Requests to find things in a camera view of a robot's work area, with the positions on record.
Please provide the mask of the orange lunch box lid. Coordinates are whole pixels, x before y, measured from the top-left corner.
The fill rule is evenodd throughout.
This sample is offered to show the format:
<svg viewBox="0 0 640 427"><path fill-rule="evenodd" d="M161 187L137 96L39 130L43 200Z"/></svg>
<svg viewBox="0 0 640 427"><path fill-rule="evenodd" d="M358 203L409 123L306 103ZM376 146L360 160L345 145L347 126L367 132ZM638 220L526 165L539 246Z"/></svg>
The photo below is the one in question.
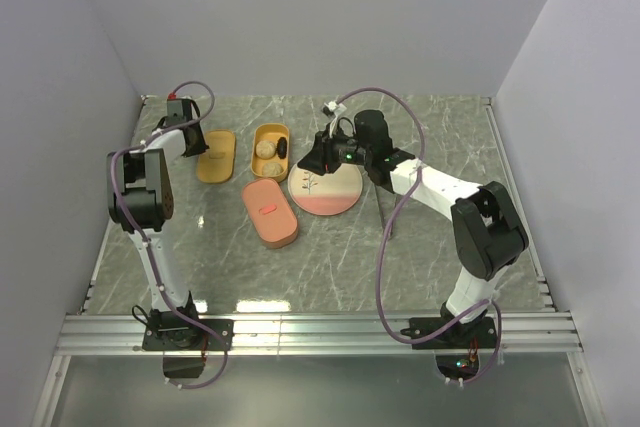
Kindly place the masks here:
<svg viewBox="0 0 640 427"><path fill-rule="evenodd" d="M198 157L196 177L207 184L227 182L234 171L235 134L219 129L206 132L204 138L208 149Z"/></svg>

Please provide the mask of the black sea cucumber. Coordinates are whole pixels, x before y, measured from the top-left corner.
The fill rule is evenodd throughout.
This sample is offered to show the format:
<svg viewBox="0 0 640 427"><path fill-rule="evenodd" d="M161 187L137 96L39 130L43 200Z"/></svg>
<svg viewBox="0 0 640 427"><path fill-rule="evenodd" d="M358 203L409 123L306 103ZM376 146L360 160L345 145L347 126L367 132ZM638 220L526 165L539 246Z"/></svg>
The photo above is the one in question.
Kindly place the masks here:
<svg viewBox="0 0 640 427"><path fill-rule="evenodd" d="M283 159L287 156L288 140L286 137L281 137L276 144L276 153L279 158Z"/></svg>

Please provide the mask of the steamed bun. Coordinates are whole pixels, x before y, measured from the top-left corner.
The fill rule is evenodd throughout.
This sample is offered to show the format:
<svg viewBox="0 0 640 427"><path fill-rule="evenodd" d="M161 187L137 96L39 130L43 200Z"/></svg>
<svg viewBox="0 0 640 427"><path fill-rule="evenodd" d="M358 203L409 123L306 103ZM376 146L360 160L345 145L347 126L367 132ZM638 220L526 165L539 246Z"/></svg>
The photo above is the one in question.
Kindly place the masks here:
<svg viewBox="0 0 640 427"><path fill-rule="evenodd" d="M278 162L268 162L262 167L262 175L264 177L275 178L284 172L282 165Z"/></svg>
<svg viewBox="0 0 640 427"><path fill-rule="evenodd" d="M276 155L276 144L270 140L261 140L255 146L255 155L263 160L268 160Z"/></svg>

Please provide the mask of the orange lunch box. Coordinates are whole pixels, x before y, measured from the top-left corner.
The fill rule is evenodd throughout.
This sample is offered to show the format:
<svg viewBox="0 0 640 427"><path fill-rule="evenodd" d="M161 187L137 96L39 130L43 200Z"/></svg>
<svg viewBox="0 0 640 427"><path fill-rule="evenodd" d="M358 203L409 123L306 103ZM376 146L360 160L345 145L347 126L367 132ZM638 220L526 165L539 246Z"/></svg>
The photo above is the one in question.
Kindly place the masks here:
<svg viewBox="0 0 640 427"><path fill-rule="evenodd" d="M288 140L288 151L287 151L287 156L285 158L283 159L279 158L277 153L273 158L268 160L260 159L255 155L255 146L259 141L270 140L275 144L277 144L278 140L281 137L286 137ZM254 174L254 176L259 178L271 178L271 177L264 177L262 175L262 167L265 163L268 163L268 162L278 162L282 165L284 172L280 176L271 178L271 179L275 180L276 182L282 182L287 177L288 171L289 171L290 147L291 147L290 132L287 126L280 123L266 123L266 124L260 125L254 133L253 146L252 146L252 152L251 152L251 171Z"/></svg>

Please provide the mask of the pink lunch box lid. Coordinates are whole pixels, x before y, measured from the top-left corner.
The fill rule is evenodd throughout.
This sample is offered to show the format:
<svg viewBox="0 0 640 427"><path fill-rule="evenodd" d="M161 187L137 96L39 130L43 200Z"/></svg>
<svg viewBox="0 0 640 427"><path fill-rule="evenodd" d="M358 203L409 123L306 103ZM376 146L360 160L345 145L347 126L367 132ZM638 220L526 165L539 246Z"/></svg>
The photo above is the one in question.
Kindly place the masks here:
<svg viewBox="0 0 640 427"><path fill-rule="evenodd" d="M249 182L242 189L241 196L263 243L298 230L298 220L275 180L259 178Z"/></svg>

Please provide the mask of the pink lunch box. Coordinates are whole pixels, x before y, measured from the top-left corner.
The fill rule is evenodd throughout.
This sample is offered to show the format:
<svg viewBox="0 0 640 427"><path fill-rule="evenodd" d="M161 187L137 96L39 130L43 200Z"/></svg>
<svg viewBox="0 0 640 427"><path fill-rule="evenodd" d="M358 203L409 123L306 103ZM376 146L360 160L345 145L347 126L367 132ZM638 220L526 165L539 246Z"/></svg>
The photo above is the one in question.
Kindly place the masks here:
<svg viewBox="0 0 640 427"><path fill-rule="evenodd" d="M265 246L269 249L280 249L294 242L297 239L297 237L298 237L298 230L294 230L293 232L287 235L277 236L273 239L265 240L264 243L265 243Z"/></svg>

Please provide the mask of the metal tongs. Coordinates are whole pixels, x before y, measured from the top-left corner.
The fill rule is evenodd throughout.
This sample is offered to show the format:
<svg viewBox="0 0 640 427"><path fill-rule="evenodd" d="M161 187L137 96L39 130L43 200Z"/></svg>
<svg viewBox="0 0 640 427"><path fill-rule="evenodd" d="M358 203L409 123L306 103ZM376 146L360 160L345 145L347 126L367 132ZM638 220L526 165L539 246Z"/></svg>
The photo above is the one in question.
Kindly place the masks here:
<svg viewBox="0 0 640 427"><path fill-rule="evenodd" d="M380 186L375 186L374 192L381 228L385 230L391 214L399 202L399 196L388 192Z"/></svg>

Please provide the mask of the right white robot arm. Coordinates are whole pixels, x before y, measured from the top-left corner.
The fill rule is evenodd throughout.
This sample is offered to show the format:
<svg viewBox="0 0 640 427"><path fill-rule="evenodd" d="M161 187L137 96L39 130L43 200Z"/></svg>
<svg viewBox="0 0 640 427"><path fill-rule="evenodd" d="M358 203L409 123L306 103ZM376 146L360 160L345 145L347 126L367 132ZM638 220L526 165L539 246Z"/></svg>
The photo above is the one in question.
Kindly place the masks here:
<svg viewBox="0 0 640 427"><path fill-rule="evenodd" d="M337 102L324 105L330 121L316 133L298 167L316 176L333 174L343 165L363 167L375 186L399 198L385 224L385 236L410 200L450 221L461 271L441 309L441 327L428 334L401 334L393 331L383 312L378 316L386 333L399 343L417 346L443 338L455 347L465 345L491 306L504 270L529 246L508 189L499 182L463 181L395 147L378 110L358 112L350 121L352 134L346 134L340 126L345 110Z"/></svg>

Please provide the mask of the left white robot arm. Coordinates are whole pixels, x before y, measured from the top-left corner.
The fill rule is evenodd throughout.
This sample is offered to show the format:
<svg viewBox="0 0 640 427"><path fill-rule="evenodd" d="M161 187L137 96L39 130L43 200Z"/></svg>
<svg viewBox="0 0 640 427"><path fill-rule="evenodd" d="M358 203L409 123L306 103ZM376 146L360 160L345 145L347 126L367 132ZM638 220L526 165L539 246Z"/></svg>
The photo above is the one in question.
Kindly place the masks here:
<svg viewBox="0 0 640 427"><path fill-rule="evenodd" d="M199 116L195 101L171 94L166 115L149 140L107 155L109 216L134 243L152 297L149 310L135 305L131 315L145 327L148 342L170 350L197 349L208 342L191 291L175 267L167 227L174 212L168 163L208 149Z"/></svg>

